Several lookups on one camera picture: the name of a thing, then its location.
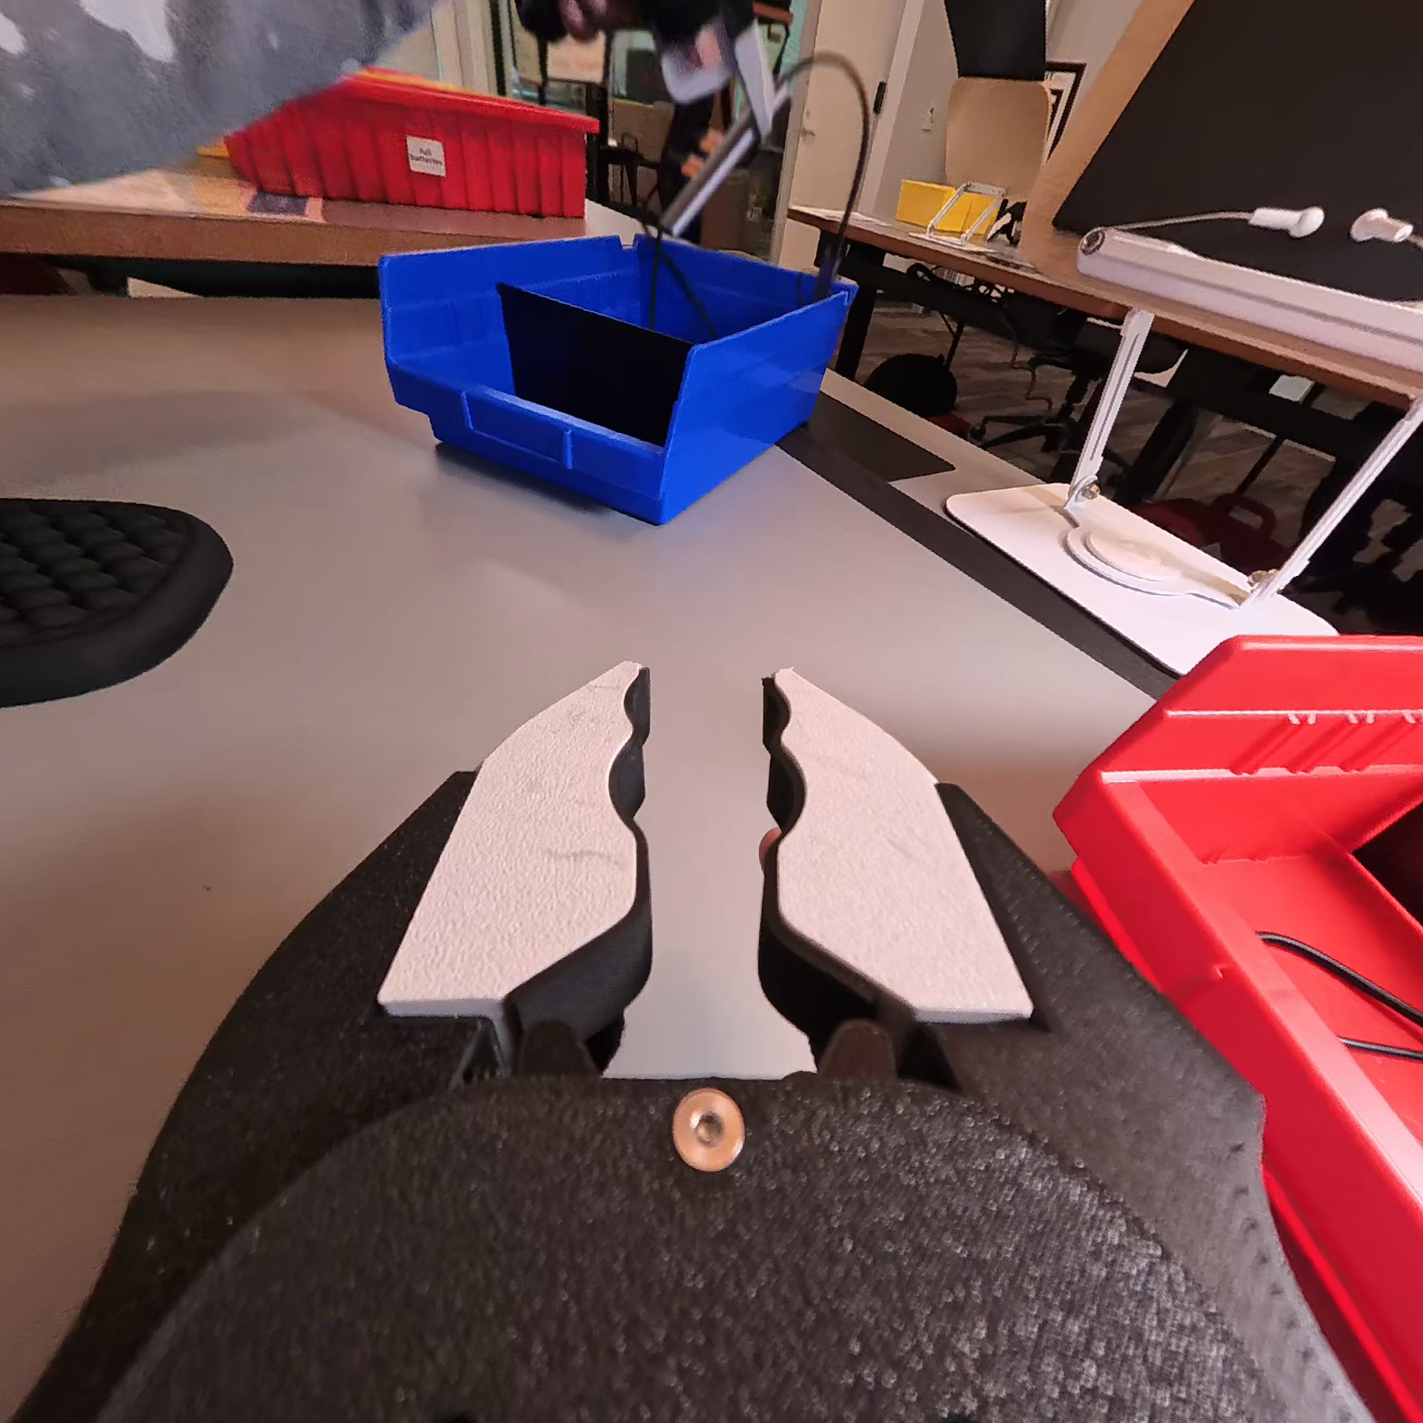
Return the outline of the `red ribbed crate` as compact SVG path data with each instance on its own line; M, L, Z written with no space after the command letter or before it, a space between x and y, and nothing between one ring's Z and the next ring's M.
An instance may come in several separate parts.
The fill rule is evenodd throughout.
M275 196L579 220L599 134L592 116L371 69L223 144Z

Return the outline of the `black elbow pad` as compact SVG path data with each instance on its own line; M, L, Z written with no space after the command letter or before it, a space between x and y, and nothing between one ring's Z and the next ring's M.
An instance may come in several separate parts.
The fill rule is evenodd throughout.
M174 657L235 573L224 540L173 507L2 500L2 706L103 691Z

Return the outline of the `blue plastic bin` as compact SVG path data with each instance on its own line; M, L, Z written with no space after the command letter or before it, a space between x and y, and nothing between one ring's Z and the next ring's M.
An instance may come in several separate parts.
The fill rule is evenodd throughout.
M694 344L656 447L521 401L499 284ZM856 285L639 235L389 255L387 377L436 441L648 525L668 525L810 421Z

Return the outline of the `small yellow box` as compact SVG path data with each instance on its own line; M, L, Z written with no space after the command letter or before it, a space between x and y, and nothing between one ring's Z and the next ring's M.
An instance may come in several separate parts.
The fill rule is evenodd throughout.
M903 180L899 184L896 220L930 238L986 241L1006 199L1004 187Z

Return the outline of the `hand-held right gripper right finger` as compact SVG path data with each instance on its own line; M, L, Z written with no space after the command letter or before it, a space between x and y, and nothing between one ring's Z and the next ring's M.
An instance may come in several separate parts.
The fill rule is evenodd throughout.
M767 940L891 1023L1026 1023L1034 1002L943 788L792 669L762 682Z

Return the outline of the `white door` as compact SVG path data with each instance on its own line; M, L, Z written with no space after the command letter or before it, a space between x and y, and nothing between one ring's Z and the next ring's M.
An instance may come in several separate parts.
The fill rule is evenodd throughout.
M905 2L794 2L792 61L842 57L875 100L891 76ZM810 272L820 230L791 218L792 208L845 211L862 144L856 83L840 67L816 64L797 79L782 165L771 258Z

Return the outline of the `white metal stand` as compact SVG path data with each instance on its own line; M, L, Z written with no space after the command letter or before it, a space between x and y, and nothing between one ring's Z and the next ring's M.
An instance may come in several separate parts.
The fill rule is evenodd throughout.
M1287 590L1375 491L1422 421L1421 398L1415 398L1298 547L1278 568L1263 573L1241 574L1106 498L1099 475L1108 441L1166 303L1194 315L1235 319L1333 355L1391 359L1421 374L1419 301L1367 297L1206 258L1164 238L1169 229L1210 221L1311 241L1324 229L1326 211L1258 206L1092 229L1077 245L1080 275L1112 281L1137 301L1126 315L1105 395L1071 482L967 493L945 501L952 524L1177 675L1240 636L1336 635L1326 619L1293 602Z

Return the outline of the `person's left forearm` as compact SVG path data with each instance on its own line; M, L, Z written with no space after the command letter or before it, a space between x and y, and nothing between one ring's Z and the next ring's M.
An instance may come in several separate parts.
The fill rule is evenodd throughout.
M427 27L430 2L5 2L2 193L181 159Z

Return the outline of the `grey usb hub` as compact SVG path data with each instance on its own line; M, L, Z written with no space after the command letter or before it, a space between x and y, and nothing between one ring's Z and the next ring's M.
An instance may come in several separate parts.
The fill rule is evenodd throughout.
M722 135L721 146L712 152L676 199L657 221L660 235L679 241L702 215L705 206L724 187L740 162L749 158L765 137L774 129L777 116L791 106L794 98L792 80L776 86L770 100L768 116L758 119L748 101L739 119Z

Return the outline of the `red plastic bin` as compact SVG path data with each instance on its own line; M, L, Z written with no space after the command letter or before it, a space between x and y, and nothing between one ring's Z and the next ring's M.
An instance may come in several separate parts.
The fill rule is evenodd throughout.
M1421 638L1241 636L1054 813L1117 946L1263 1099L1277 1222L1379 1420L1422 1404L1422 919L1355 851L1418 807Z

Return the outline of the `small board on clear stand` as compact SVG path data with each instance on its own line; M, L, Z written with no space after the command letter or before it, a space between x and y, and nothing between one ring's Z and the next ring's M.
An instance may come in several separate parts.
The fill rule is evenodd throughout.
M946 2L957 79L946 103L945 184L936 220L946 233L989 241L988 214L970 206L997 198L1019 245L1032 190L1049 152L1053 98L1047 85L1046 2Z

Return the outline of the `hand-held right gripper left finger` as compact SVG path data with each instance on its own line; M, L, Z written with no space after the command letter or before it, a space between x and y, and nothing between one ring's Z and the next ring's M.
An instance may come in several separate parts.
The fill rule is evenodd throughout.
M625 662L478 768L387 970L392 1017L614 1023L653 962L644 749L651 673Z

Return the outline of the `black office chair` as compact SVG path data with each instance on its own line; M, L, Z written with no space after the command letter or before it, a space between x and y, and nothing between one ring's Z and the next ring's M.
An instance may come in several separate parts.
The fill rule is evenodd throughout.
M1096 401L1117 361L1123 343L1121 328L1102 322L1087 324L1066 343L1054 343L1028 362L1032 380L1044 371L1066 374L1066 395L1046 415L1031 413L988 415L970 427L968 441L995 451L1007 445L1041 439L1046 454L1068 454L1074 439L1093 420Z

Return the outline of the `black bin divider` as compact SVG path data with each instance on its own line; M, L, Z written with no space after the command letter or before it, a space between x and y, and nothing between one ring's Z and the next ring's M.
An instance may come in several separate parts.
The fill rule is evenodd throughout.
M496 289L519 401L668 444L691 341L505 282Z
M1358 863L1416 919L1422 919L1422 805L1355 851Z

